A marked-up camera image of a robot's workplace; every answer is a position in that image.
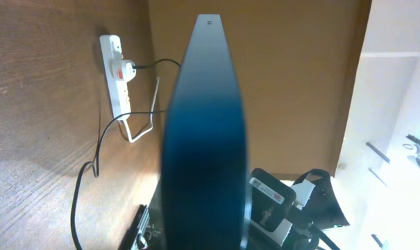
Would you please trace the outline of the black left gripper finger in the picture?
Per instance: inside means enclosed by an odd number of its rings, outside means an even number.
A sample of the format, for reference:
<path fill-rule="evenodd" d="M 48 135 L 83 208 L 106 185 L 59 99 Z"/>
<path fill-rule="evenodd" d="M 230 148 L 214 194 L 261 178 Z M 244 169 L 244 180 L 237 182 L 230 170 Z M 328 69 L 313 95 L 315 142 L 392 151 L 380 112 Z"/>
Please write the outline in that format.
<path fill-rule="evenodd" d="M 145 238 L 146 228 L 149 225 L 149 209 L 147 205 L 138 207 L 130 227 L 124 234 L 118 250 L 143 250 L 148 247 Z"/>

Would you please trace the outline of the blue Galaxy smartphone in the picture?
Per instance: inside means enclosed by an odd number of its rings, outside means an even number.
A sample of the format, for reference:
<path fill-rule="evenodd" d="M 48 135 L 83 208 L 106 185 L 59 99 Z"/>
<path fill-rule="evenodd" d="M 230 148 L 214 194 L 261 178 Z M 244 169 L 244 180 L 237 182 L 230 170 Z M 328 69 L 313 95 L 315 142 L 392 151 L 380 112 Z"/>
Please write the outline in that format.
<path fill-rule="evenodd" d="M 246 125 L 221 17 L 200 14 L 165 119 L 161 205 L 168 249 L 247 244 Z"/>

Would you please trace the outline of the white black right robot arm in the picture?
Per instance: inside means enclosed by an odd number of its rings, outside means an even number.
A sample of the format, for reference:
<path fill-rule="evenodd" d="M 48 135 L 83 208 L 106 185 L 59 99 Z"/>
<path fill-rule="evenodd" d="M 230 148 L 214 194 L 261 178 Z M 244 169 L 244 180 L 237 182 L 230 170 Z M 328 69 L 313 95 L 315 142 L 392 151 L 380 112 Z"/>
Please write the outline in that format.
<path fill-rule="evenodd" d="M 332 176 L 311 169 L 291 185 L 263 169 L 252 171 L 248 249 L 338 249 L 326 230 L 349 226 L 335 196 Z"/>

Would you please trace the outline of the white USB charger adapter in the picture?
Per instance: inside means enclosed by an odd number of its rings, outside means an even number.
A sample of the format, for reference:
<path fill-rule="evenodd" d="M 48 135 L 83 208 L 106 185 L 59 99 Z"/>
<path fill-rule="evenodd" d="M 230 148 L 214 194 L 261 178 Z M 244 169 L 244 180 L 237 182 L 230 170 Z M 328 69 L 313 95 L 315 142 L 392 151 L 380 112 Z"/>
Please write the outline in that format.
<path fill-rule="evenodd" d="M 137 73 L 134 66 L 135 63 L 132 60 L 114 60 L 112 62 L 112 75 L 114 79 L 125 83 L 131 81 Z"/>

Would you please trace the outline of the white power strip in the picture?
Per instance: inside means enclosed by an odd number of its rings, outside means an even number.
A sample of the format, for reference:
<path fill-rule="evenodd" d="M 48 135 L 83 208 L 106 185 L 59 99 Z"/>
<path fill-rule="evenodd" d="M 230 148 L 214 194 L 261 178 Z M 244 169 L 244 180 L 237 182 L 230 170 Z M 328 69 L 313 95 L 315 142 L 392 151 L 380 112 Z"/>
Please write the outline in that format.
<path fill-rule="evenodd" d="M 106 83 L 114 118 L 123 121 L 131 112 L 128 82 L 136 75 L 135 63 L 125 60 L 121 40 L 117 35 L 101 35 L 99 38 Z"/>

